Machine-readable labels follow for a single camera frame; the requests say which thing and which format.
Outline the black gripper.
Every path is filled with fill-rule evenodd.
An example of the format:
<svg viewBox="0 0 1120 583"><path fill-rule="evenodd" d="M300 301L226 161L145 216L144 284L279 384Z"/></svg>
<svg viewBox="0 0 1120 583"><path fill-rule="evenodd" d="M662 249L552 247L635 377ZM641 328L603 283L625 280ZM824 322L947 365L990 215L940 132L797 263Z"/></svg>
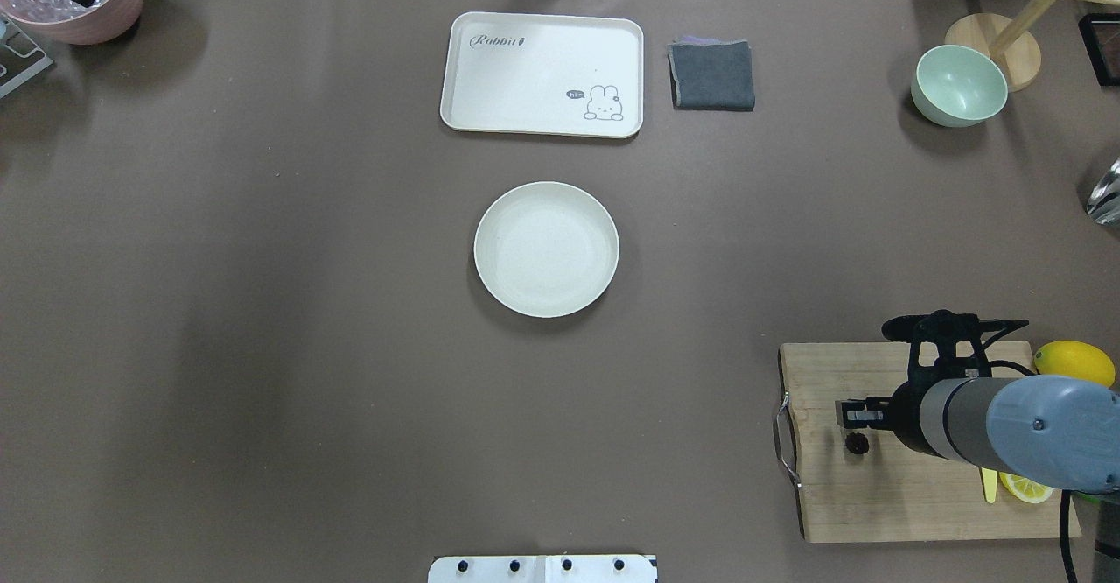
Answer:
<svg viewBox="0 0 1120 583"><path fill-rule="evenodd" d="M837 399L836 420L843 432L893 432L909 450L933 454L921 430L921 395L905 380L888 399Z"/></svg>

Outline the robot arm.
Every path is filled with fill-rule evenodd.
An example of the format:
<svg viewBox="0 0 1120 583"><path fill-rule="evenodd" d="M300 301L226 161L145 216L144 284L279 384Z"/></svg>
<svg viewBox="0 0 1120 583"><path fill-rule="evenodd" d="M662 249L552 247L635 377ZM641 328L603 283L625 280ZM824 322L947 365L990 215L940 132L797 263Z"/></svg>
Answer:
<svg viewBox="0 0 1120 583"><path fill-rule="evenodd" d="M880 429L917 453L1117 502L1116 391L1068 376L956 378L923 393L836 399L844 429Z"/></svg>

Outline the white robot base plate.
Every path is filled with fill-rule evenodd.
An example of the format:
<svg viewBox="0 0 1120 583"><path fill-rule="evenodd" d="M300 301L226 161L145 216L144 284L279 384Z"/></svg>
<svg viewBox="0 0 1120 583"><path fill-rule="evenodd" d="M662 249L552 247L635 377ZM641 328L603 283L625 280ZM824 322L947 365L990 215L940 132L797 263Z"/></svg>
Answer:
<svg viewBox="0 0 1120 583"><path fill-rule="evenodd" d="M557 554L444 556L429 567L428 582L657 582L655 556Z"/></svg>

